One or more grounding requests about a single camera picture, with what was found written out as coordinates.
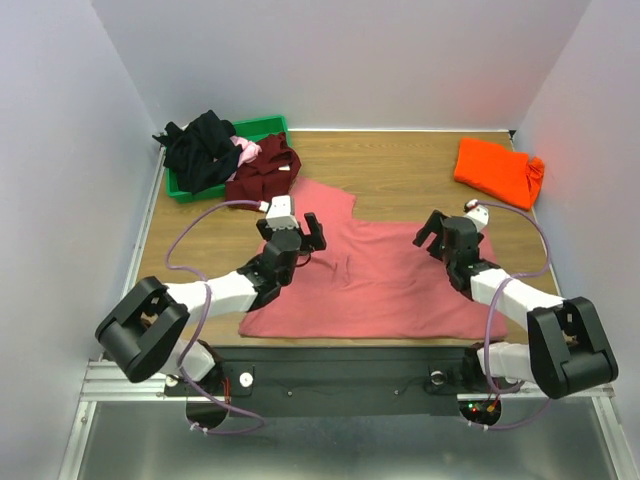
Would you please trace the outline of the salmon pink t-shirt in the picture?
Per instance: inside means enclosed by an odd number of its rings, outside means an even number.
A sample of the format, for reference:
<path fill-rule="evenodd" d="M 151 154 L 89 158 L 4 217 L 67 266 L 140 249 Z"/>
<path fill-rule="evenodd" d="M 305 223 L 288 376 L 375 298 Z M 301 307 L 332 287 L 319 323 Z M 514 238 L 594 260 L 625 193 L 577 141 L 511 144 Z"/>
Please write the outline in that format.
<path fill-rule="evenodd" d="M 259 338 L 481 339 L 506 321 L 457 292 L 441 262 L 413 243 L 420 224 L 356 219 L 354 195 L 307 178 L 295 212 L 316 215 L 327 247 L 297 269 L 273 302 L 245 316 L 239 333 Z"/>

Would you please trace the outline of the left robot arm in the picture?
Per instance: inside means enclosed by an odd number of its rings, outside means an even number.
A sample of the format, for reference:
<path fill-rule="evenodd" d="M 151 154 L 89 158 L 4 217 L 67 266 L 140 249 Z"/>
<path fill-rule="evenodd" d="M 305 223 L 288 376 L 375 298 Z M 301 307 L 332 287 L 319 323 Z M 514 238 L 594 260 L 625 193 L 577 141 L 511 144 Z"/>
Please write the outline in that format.
<path fill-rule="evenodd" d="M 132 383 L 157 373 L 187 377 L 199 393 L 215 392 L 223 371 L 211 350 L 181 338 L 191 321 L 247 313 L 273 302 L 292 283 L 298 258 L 326 248 L 316 215 L 304 215 L 305 233 L 293 217 L 257 222 L 266 243 L 242 267 L 221 277 L 192 283 L 163 283 L 145 277 L 98 325 L 95 338 Z"/>

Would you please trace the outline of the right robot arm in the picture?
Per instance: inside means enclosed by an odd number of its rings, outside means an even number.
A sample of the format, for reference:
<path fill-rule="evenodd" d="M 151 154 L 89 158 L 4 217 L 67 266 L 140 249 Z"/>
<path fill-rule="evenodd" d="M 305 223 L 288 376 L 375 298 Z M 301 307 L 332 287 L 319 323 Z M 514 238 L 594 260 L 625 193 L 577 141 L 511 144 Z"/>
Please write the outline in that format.
<path fill-rule="evenodd" d="M 619 366 L 595 305 L 584 297 L 565 299 L 528 284 L 525 274 L 509 274 L 482 257 L 488 206 L 470 202 L 462 216 L 435 210 L 417 232 L 414 245 L 441 261 L 450 285 L 469 300 L 486 305 L 527 331 L 526 344 L 485 337 L 460 366 L 463 384 L 508 392 L 534 383 L 550 399 L 589 390 L 617 379 Z"/>

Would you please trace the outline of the maroon t-shirt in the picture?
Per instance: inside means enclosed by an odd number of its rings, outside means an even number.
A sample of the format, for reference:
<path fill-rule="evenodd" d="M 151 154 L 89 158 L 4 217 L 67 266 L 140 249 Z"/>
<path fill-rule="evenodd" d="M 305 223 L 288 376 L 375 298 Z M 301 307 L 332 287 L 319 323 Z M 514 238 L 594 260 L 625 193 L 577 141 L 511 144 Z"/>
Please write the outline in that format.
<path fill-rule="evenodd" d="M 288 146 L 284 133 L 269 135 L 255 143 L 262 152 L 253 162 L 238 167 L 226 182 L 227 201 L 269 202 L 275 196 L 287 195 L 298 176 L 301 161 Z"/>

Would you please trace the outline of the folded orange t-shirt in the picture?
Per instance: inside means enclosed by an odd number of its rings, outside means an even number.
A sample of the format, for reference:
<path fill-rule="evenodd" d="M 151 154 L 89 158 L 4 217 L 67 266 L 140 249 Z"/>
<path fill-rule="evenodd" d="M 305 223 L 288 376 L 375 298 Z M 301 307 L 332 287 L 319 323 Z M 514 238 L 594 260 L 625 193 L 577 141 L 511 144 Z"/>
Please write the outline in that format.
<path fill-rule="evenodd" d="M 456 182 L 522 210 L 534 206 L 544 175 L 540 158 L 473 138 L 460 140 L 453 171 Z"/>

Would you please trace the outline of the light pink t-shirt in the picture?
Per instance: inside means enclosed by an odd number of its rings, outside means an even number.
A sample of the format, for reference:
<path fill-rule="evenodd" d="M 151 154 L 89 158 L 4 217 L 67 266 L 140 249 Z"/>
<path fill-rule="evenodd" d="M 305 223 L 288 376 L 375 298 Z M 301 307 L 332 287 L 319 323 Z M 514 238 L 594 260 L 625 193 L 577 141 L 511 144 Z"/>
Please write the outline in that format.
<path fill-rule="evenodd" d="M 253 162 L 262 152 L 260 145 L 244 137 L 234 135 L 230 137 L 230 140 L 235 146 L 239 146 L 241 148 L 238 167 L 241 167 L 243 164 Z"/>

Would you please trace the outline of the green plastic bin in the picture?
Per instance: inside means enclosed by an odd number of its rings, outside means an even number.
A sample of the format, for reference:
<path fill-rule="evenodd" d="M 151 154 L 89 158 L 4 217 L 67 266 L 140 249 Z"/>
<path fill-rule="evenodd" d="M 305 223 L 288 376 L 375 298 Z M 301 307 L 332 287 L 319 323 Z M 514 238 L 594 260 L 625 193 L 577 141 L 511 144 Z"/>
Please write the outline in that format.
<path fill-rule="evenodd" d="M 293 146 L 286 119 L 282 115 L 239 120 L 233 122 L 233 126 L 241 137 L 254 142 L 269 135 L 284 133 L 288 146 Z M 167 196 L 178 204 L 225 197 L 226 186 L 224 184 L 212 186 L 197 194 L 180 190 L 176 175 L 168 168 L 165 169 L 164 182 Z"/>

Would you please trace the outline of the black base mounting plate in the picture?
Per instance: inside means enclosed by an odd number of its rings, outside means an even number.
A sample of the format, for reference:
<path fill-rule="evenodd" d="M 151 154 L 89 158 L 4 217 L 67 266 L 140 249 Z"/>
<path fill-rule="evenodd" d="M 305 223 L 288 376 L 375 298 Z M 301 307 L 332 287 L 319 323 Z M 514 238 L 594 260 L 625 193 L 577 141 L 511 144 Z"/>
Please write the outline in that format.
<path fill-rule="evenodd" d="M 219 374 L 202 387 L 263 417 L 456 416 L 462 398 L 489 386 L 470 348 L 224 347 Z"/>

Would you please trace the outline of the black t-shirt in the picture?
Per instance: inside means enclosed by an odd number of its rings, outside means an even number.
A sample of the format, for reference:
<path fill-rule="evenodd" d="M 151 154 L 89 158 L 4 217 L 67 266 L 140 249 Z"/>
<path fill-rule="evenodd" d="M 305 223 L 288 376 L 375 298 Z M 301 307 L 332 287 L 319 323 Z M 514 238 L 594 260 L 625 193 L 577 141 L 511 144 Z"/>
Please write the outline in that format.
<path fill-rule="evenodd" d="M 231 137 L 236 133 L 228 120 L 208 110 L 185 128 L 174 122 L 157 137 L 165 149 L 164 166 L 176 178 L 180 191 L 199 194 L 225 183 L 238 169 L 242 148 Z"/>

